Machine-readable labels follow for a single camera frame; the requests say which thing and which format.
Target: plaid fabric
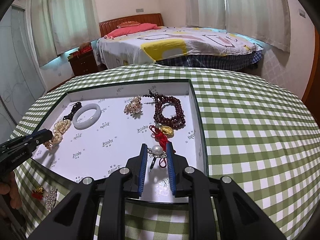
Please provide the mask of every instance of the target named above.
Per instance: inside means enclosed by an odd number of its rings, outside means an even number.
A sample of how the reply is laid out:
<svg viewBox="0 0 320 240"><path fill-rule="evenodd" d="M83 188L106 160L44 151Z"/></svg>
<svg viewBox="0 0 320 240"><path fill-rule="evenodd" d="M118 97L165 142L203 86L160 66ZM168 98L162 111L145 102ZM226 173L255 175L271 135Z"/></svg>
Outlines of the plaid fabric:
<svg viewBox="0 0 320 240"><path fill-rule="evenodd" d="M167 58L157 61L157 64L170 67L200 67L237 71L252 67L262 59L262 51L254 51L247 55L227 55L224 57L212 55L187 55Z"/></svg>
<svg viewBox="0 0 320 240"><path fill-rule="evenodd" d="M305 227L319 200L320 130L296 95L260 77L159 65L129 65L80 76L37 100L11 138L32 133L68 90L177 78L190 79L195 89L209 175L232 177L285 236L293 239ZM68 190L31 159L18 167L16 174L28 236L47 215L44 203L33 199L31 190L38 185L46 190L56 186L58 202ZM127 239L188 238L188 212L181 206L127 203L125 224Z"/></svg>

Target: headboard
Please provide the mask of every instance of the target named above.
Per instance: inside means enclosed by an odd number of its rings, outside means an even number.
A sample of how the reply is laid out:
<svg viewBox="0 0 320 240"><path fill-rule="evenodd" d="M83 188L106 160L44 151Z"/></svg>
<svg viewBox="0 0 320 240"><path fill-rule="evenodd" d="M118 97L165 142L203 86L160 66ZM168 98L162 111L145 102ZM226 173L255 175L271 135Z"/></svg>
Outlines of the headboard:
<svg viewBox="0 0 320 240"><path fill-rule="evenodd" d="M115 30L120 23L128 21L153 23L158 26L163 26L161 13L132 15L99 23L101 37Z"/></svg>

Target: pearl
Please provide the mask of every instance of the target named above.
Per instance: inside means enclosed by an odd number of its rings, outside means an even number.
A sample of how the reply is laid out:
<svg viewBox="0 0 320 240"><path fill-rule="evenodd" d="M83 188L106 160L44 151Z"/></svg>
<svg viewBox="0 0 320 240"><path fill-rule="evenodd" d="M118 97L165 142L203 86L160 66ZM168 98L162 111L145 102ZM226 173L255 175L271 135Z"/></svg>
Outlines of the pearl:
<svg viewBox="0 0 320 240"><path fill-rule="evenodd" d="M161 155L163 153L163 149L160 145L154 145L151 151L154 155Z"/></svg>

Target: curtain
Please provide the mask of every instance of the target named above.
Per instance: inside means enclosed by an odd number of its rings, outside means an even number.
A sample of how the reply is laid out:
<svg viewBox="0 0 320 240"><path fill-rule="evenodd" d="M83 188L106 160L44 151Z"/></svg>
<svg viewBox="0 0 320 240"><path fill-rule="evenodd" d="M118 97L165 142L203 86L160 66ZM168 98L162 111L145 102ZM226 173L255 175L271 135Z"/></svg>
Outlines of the curtain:
<svg viewBox="0 0 320 240"><path fill-rule="evenodd" d="M226 29L290 51L287 0L226 0Z"/></svg>
<svg viewBox="0 0 320 240"><path fill-rule="evenodd" d="M51 0L57 54L100 38L94 0Z"/></svg>
<svg viewBox="0 0 320 240"><path fill-rule="evenodd" d="M94 0L31 0L30 11L39 66L100 38Z"/></svg>
<svg viewBox="0 0 320 240"><path fill-rule="evenodd" d="M57 57L54 46L48 0L31 0L32 36L39 66Z"/></svg>
<svg viewBox="0 0 320 240"><path fill-rule="evenodd" d="M224 0L187 0L187 25L225 29Z"/></svg>

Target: human hand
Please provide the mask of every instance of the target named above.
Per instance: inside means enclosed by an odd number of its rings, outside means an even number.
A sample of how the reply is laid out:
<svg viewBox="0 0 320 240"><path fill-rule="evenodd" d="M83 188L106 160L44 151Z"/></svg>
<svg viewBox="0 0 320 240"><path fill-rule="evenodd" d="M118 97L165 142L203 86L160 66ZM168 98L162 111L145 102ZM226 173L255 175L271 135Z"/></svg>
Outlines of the human hand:
<svg viewBox="0 0 320 240"><path fill-rule="evenodd" d="M22 201L19 194L14 171L11 171L7 175L7 178L5 181L7 181L7 183L0 183L0 194L6 195L9 193L9 196L11 198L10 206L15 209L21 208Z"/></svg>

